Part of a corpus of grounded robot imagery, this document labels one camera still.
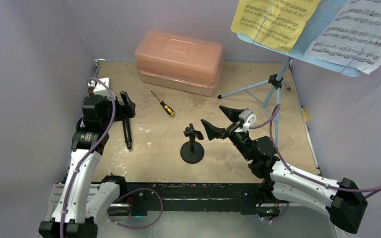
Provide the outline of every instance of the sheet music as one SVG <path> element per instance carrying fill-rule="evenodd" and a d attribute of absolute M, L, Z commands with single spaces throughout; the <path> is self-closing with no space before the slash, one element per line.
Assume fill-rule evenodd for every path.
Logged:
<path fill-rule="evenodd" d="M 349 0 L 305 56 L 373 72 L 381 65 L 381 0 Z"/>
<path fill-rule="evenodd" d="M 288 53 L 319 2 L 320 0 L 240 0 L 231 30 Z"/>

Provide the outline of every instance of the stained work surface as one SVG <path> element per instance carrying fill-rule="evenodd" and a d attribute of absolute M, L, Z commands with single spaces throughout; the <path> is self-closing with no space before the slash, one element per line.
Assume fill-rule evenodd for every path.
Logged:
<path fill-rule="evenodd" d="M 136 103 L 136 116 L 130 120 L 132 150 L 126 148 L 122 122 L 113 124 L 110 139 L 94 174 L 94 181 L 113 173 L 125 176 L 130 182 L 259 182 L 229 139 L 206 138 L 200 122 L 205 119 L 217 127 L 227 127 L 231 122 L 218 108 L 219 105 L 235 109 L 249 108 L 257 116 L 257 123 L 268 119 L 261 104 L 245 92 L 218 99 L 217 95 L 264 81 L 276 74 L 279 63 L 224 63 L 221 77 L 212 97 L 187 93 L 141 82 L 133 62 L 104 62 L 99 77 L 109 77 L 111 89 L 119 96 L 127 91 Z M 281 90 L 279 149 L 286 161 L 293 166 L 316 173 L 312 151 L 303 124 L 299 104 L 289 70 L 284 80 L 292 90 Z M 150 91 L 164 100 L 176 113 L 169 116 Z M 270 84 L 257 87 L 251 93 L 263 100 Z M 275 106 L 275 93 L 267 107 Z M 188 141 L 183 131 L 189 123 L 202 131 L 199 141 L 205 155 L 197 164 L 187 164 L 180 157 L 181 146 Z M 251 138 L 269 135 L 269 127 L 251 130 Z"/>

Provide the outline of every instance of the small black holder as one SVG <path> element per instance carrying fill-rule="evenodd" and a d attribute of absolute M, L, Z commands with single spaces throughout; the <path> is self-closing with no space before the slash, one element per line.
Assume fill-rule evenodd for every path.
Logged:
<path fill-rule="evenodd" d="M 202 160 L 204 149 L 199 142 L 195 141 L 195 138 L 203 140 L 203 135 L 200 131 L 195 130 L 192 124 L 189 124 L 189 127 L 186 127 L 183 134 L 186 137 L 189 137 L 189 141 L 182 145 L 180 156 L 185 162 L 196 164 Z"/>

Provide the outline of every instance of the cable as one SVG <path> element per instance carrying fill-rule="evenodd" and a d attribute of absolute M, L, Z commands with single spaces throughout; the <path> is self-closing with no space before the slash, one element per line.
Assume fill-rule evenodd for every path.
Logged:
<path fill-rule="evenodd" d="M 135 189 L 133 191 L 130 191 L 128 192 L 127 194 L 123 195 L 122 197 L 120 197 L 119 199 L 123 199 L 125 198 L 126 196 L 134 193 L 134 192 L 138 192 L 138 191 L 141 191 L 141 190 L 147 190 L 147 191 L 151 191 L 153 192 L 157 197 L 158 197 L 158 200 L 160 201 L 160 213 L 158 214 L 157 218 L 151 222 L 150 224 L 148 225 L 145 225 L 145 226 L 142 226 L 142 227 L 132 227 L 132 226 L 128 226 L 128 225 L 124 225 L 124 224 L 121 224 L 121 223 L 118 223 L 117 221 L 113 220 L 111 217 L 110 217 L 110 214 L 109 214 L 109 211 L 107 211 L 107 216 L 109 217 L 109 219 L 107 220 L 108 222 L 112 222 L 113 224 L 115 225 L 118 225 L 118 226 L 121 226 L 121 227 L 124 227 L 124 228 L 128 228 L 128 229 L 133 229 L 133 230 L 141 230 L 141 229 L 145 229 L 145 228 L 149 228 L 151 227 L 152 225 L 154 225 L 156 222 L 158 222 L 158 220 L 161 218 L 161 215 L 163 215 L 163 200 L 161 199 L 160 195 L 150 189 L 150 188 L 146 188 L 146 187 L 143 187 L 143 188 L 138 188 L 138 189 Z"/>
<path fill-rule="evenodd" d="M 314 182 L 314 183 L 317 183 L 319 185 L 322 185 L 324 186 L 325 188 L 331 188 L 331 189 L 335 189 L 335 190 L 338 190 L 338 191 L 344 191 L 344 192 L 371 192 L 369 194 L 367 194 L 365 196 L 365 198 L 369 198 L 370 196 L 376 194 L 377 192 L 381 191 L 381 185 L 380 186 L 377 186 L 377 187 L 372 187 L 372 188 L 366 188 L 366 189 L 349 189 L 349 188 L 342 188 L 342 187 L 335 187 L 335 186 L 332 186 L 332 185 L 329 185 L 327 183 L 324 183 L 322 181 L 319 181 L 319 180 L 316 180 L 314 178 L 310 178 L 306 175 L 303 175 L 297 171 L 294 171 L 292 168 L 290 168 L 290 166 L 288 166 L 287 162 L 284 160 L 284 158 L 282 157 L 280 151 L 278 150 L 277 148 L 277 145 L 275 144 L 275 141 L 274 141 L 274 138 L 272 137 L 272 119 L 278 114 L 278 111 L 280 110 L 280 105 L 277 104 L 277 106 L 275 106 L 274 110 L 272 111 L 272 116 L 270 118 L 270 122 L 269 122 L 269 136 L 271 138 L 271 142 L 272 142 L 272 145 L 274 146 L 280 160 L 282 161 L 282 163 L 284 164 L 284 166 L 291 172 L 291 173 L 294 173 L 295 175 L 299 176 L 299 177 L 302 177 L 304 179 L 307 179 L 311 182 Z"/>
<path fill-rule="evenodd" d="M 267 125 L 268 123 L 272 122 L 272 120 L 274 120 L 274 118 L 278 115 L 280 107 L 281 107 L 281 105 L 279 106 L 277 111 L 272 111 L 272 115 L 268 120 L 266 120 L 265 122 L 263 122 L 260 125 L 250 126 L 249 129 L 258 129 L 258 128 L 261 128 L 261 127 Z"/>
<path fill-rule="evenodd" d="M 60 226 L 59 226 L 59 235 L 60 235 L 61 238 L 64 237 L 64 224 L 65 224 L 66 207 L 67 207 L 67 204 L 68 204 L 68 198 L 69 198 L 69 195 L 71 193 L 73 182 L 75 181 L 76 175 L 78 174 L 77 171 L 79 171 L 79 169 L 82 166 L 82 163 L 84 163 L 84 161 L 87 159 L 87 157 L 97 148 L 97 146 L 101 143 L 101 141 L 106 137 L 107 133 L 109 133 L 110 127 L 112 126 L 113 122 L 115 121 L 116 105 L 115 105 L 115 96 L 113 95 L 113 92 L 109 89 L 109 87 L 106 86 L 106 84 L 101 82 L 98 78 L 90 78 L 88 80 L 88 82 L 91 82 L 91 81 L 95 81 L 96 84 L 100 83 L 109 92 L 110 96 L 112 97 L 112 117 L 110 118 L 110 122 L 107 125 L 107 128 L 103 132 L 103 134 L 100 137 L 100 139 L 98 139 L 97 142 L 93 146 L 91 146 L 91 148 L 87 151 L 87 153 L 85 153 L 85 155 L 81 158 L 81 160 L 76 165 L 75 169 L 72 168 L 72 167 L 70 168 L 70 169 L 74 169 L 74 170 L 73 170 L 73 173 L 72 173 L 72 177 L 71 177 L 71 179 L 70 179 L 70 181 L 68 183 L 68 186 L 66 188 L 65 197 L 63 198 L 63 204 L 62 204 L 62 211 L 63 212 L 61 214 L 61 223 L 60 223 Z"/>

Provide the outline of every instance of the lavender wall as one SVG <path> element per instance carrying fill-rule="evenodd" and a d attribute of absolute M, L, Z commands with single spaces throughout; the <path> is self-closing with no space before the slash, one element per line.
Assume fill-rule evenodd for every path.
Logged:
<path fill-rule="evenodd" d="M 134 60 L 149 29 L 224 45 L 225 60 L 277 62 L 284 57 L 239 40 L 230 30 L 238 0 L 67 0 L 95 58 Z"/>
<path fill-rule="evenodd" d="M 380 185 L 381 66 L 352 78 L 296 60 L 292 72 L 323 175 Z M 349 237 L 381 238 L 381 192 L 368 202 L 359 233 Z"/>
<path fill-rule="evenodd" d="M 36 238 L 93 57 L 63 1 L 0 0 L 0 238 Z"/>

